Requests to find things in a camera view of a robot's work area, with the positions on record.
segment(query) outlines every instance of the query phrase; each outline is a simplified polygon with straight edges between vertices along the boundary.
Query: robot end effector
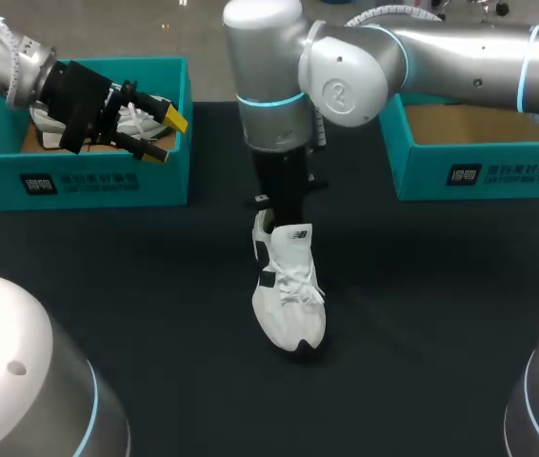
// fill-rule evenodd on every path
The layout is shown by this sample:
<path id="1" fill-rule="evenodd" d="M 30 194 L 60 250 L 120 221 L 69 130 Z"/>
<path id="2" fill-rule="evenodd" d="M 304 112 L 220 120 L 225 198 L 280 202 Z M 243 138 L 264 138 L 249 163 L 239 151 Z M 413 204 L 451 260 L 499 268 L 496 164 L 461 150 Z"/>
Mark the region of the robot end effector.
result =
<path id="1" fill-rule="evenodd" d="M 155 121 L 185 132 L 188 123 L 171 102 L 156 100 L 126 81 L 111 91 L 112 81 L 86 67 L 59 62 L 54 50 L 11 31 L 0 19 L 0 96 L 14 108 L 36 103 L 66 125 L 60 147 L 78 153 L 86 138 L 115 145 L 134 158 L 163 163 L 168 154 L 145 140 L 117 131 L 120 108 L 133 103 Z"/>

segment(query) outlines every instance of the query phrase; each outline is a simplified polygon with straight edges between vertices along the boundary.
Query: robotic arm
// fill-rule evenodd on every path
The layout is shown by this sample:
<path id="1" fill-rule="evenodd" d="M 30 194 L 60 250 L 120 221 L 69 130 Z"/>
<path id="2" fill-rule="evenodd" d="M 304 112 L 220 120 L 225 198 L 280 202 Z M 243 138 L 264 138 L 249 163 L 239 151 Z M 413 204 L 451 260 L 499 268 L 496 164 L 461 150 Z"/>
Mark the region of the robotic arm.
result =
<path id="1" fill-rule="evenodd" d="M 126 149 L 137 159 L 163 163 L 167 153 L 145 140 L 117 131 L 119 109 L 133 103 L 155 121 L 185 132 L 187 121 L 176 107 L 158 101 L 126 81 L 110 92 L 112 81 L 86 67 L 56 60 L 54 49 L 10 30 L 0 19 L 0 96 L 12 108 L 37 103 L 66 125 L 60 147 L 78 153 L 86 138 L 92 143 Z"/>
<path id="2" fill-rule="evenodd" d="M 309 145 L 313 107 L 360 126 L 399 92 L 539 114 L 539 26 L 446 23 L 400 6 L 332 26 L 299 0 L 231 0 L 224 22 L 253 149 Z"/>

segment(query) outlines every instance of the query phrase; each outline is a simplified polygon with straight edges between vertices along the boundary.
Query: teal cardboard box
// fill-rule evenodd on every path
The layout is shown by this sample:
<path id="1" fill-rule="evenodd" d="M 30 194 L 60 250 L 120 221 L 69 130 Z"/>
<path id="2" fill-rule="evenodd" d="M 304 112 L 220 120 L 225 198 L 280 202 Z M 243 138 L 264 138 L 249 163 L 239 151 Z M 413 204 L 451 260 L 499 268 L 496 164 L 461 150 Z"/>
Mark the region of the teal cardboard box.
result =
<path id="1" fill-rule="evenodd" d="M 397 95 L 380 124 L 400 200 L 539 198 L 539 125 L 524 114 Z"/>
<path id="2" fill-rule="evenodd" d="M 186 59 L 141 57 L 82 59 L 113 82 L 137 81 L 139 90 L 178 103 L 189 121 L 176 133 L 166 164 L 134 160 L 126 151 L 22 152 L 30 125 L 27 109 L 8 109 L 0 98 L 0 211 L 170 207 L 187 203 L 192 103 Z"/>

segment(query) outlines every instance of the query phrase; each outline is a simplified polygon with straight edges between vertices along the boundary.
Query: dark table surface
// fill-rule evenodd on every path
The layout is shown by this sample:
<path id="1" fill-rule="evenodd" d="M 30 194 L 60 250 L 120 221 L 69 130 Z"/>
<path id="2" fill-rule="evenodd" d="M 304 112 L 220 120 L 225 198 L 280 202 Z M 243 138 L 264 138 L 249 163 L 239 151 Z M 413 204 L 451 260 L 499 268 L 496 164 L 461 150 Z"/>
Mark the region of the dark table surface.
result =
<path id="1" fill-rule="evenodd" d="M 133 457 L 504 456 L 539 338 L 539 201 L 399 203 L 378 126 L 329 128 L 308 205 L 329 349 L 300 366 L 250 305 L 237 108 L 194 124 L 187 208 L 0 213 L 0 276 L 113 386 Z"/>

